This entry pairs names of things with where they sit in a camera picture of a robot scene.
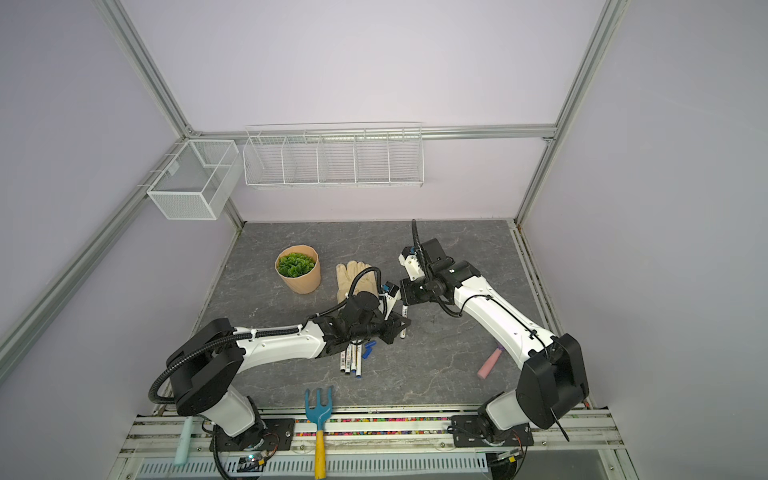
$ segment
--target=potted plant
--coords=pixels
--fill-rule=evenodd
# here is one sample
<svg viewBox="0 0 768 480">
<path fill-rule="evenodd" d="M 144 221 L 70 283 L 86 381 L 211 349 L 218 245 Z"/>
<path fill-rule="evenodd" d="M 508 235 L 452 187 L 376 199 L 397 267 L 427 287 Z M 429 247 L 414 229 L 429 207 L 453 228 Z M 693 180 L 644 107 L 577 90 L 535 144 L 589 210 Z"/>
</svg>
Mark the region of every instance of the potted plant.
<svg viewBox="0 0 768 480">
<path fill-rule="evenodd" d="M 296 293 L 314 292 L 320 285 L 320 258 L 307 245 L 294 245 L 280 252 L 275 270 Z"/>
</svg>

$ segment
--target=white mesh basket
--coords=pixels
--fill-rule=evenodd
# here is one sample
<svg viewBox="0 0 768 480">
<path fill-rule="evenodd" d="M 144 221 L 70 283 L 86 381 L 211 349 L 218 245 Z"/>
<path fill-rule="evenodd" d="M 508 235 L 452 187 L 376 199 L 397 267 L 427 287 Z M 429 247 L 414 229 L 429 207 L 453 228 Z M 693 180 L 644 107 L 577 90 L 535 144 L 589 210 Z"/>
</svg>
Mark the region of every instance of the white mesh basket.
<svg viewBox="0 0 768 480">
<path fill-rule="evenodd" d="M 315 124 L 292 130 L 277 130 L 278 125 L 247 127 L 246 184 L 260 189 L 424 183 L 419 124 L 360 125 L 327 129 L 329 125 Z"/>
<path fill-rule="evenodd" d="M 188 140 L 147 193 L 169 220 L 216 220 L 243 164 L 232 140 Z"/>
</svg>

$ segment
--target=green leaf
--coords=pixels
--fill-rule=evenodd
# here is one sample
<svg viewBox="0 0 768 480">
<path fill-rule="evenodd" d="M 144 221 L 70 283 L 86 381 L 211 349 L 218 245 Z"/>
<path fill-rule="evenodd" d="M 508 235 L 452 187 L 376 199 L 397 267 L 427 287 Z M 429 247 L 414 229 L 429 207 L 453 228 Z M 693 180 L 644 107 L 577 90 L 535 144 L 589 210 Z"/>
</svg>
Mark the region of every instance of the green leaf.
<svg viewBox="0 0 768 480">
<path fill-rule="evenodd" d="M 277 265 L 277 271 L 280 272 L 280 275 L 297 278 L 311 272 L 315 268 L 315 260 L 303 253 L 288 253 L 280 258 Z"/>
</svg>

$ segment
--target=robotic arm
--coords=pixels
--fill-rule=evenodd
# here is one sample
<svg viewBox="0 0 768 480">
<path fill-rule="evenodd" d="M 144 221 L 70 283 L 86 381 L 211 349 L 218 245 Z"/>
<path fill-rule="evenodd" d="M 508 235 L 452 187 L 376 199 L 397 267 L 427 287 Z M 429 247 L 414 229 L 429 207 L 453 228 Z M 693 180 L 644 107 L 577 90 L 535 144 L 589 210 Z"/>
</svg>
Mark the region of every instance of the robotic arm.
<svg viewBox="0 0 768 480">
<path fill-rule="evenodd" d="M 345 300 L 315 313 L 294 326 L 233 328 L 228 319 L 207 324 L 167 360 L 167 369 L 150 389 L 150 400 L 175 403 L 179 415 L 203 415 L 226 434 L 232 449 L 257 447 L 266 426 L 250 397 L 231 382 L 245 369 L 294 358 L 319 358 L 346 350 L 353 342 L 378 336 L 392 344 L 410 320 L 392 311 L 406 306 L 437 303 L 451 316 L 465 313 L 478 320 L 509 352 L 521 369 L 518 388 L 489 399 L 479 410 L 482 438 L 496 442 L 513 426 L 532 422 L 547 429 L 588 394 L 581 347 L 569 335 L 557 337 L 501 298 L 480 272 L 466 261 L 445 255 L 437 239 L 419 242 L 412 222 L 413 247 L 406 247 L 400 263 L 409 278 L 399 285 L 387 282 L 379 297 L 353 294 L 358 275 Z M 173 397 L 158 395 L 170 378 Z"/>
</svg>

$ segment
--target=pink tool handle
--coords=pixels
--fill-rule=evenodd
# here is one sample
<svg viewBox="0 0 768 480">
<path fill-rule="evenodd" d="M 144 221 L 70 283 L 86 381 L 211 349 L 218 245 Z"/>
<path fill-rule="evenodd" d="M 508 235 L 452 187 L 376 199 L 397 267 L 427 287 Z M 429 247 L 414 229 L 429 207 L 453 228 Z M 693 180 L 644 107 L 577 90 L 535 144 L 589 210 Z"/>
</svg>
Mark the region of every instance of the pink tool handle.
<svg viewBox="0 0 768 480">
<path fill-rule="evenodd" d="M 478 371 L 478 377 L 485 380 L 485 377 L 487 377 L 491 370 L 493 370 L 493 366 L 496 365 L 498 358 L 502 356 L 503 351 L 504 350 L 502 350 L 501 347 L 494 350 L 491 356 L 489 356 L 488 359 L 485 360 L 485 363 L 482 364 L 482 367 Z"/>
</svg>

